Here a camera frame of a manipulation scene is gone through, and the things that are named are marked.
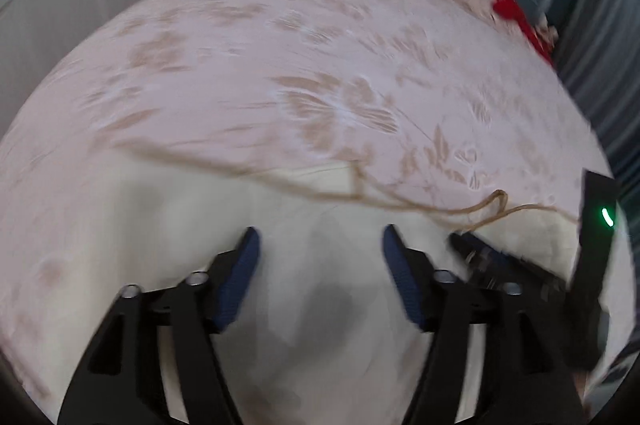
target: screw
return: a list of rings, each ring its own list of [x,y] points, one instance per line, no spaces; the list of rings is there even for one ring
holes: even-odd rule
[[[456,281],[456,277],[449,270],[436,270],[433,278],[440,284],[453,284]]]
[[[502,285],[502,290],[508,295],[522,295],[522,288],[520,284],[514,282],[505,282]]]
[[[207,275],[206,271],[194,271],[187,277],[187,284],[189,286],[199,286],[206,283],[207,280],[209,280],[209,275]]]
[[[135,297],[140,295],[141,292],[142,289],[140,289],[140,286],[138,286],[137,284],[129,284],[127,286],[124,286],[124,288],[120,290],[120,296],[123,299],[134,299]]]

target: white fabric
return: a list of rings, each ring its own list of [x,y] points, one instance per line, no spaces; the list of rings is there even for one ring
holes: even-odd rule
[[[103,165],[67,254],[74,268],[44,301],[51,339],[37,351],[36,365],[54,391],[49,416],[56,416],[74,366],[121,286],[172,285],[232,249],[244,228],[254,226],[262,236],[257,274],[238,321],[215,339],[245,423],[401,420],[430,337],[404,315],[383,261],[382,230],[396,224],[407,245],[465,278],[446,249],[449,230],[416,212],[287,194],[264,182],[269,174],[225,177],[127,154],[112,154]],[[343,164],[278,176],[325,192],[353,190]],[[558,214],[516,212],[479,233],[560,275],[571,272],[575,225]],[[628,267],[628,255],[615,253],[603,295],[613,329],[605,364],[630,331],[620,325],[620,293],[612,289]],[[479,387],[479,326],[472,336],[459,417],[473,414]],[[162,337],[167,366],[170,345]],[[184,420],[175,373],[165,377],[170,408]]]

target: blue rubber fingertip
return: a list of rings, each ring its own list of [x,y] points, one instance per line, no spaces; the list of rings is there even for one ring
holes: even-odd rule
[[[249,288],[259,256],[260,235],[253,230],[244,244],[238,261],[231,270],[231,275],[218,290],[218,312],[213,316],[212,321],[219,333],[238,317],[240,304]]]
[[[424,327],[425,318],[422,314],[420,303],[422,294],[411,273],[411,268],[409,268],[409,264],[402,253],[402,249],[399,248],[398,241],[396,240],[396,232],[391,225],[386,227],[383,233],[382,249],[386,265],[391,272],[391,277],[393,277],[396,283],[396,289],[404,304],[404,311],[407,317],[418,327]]]

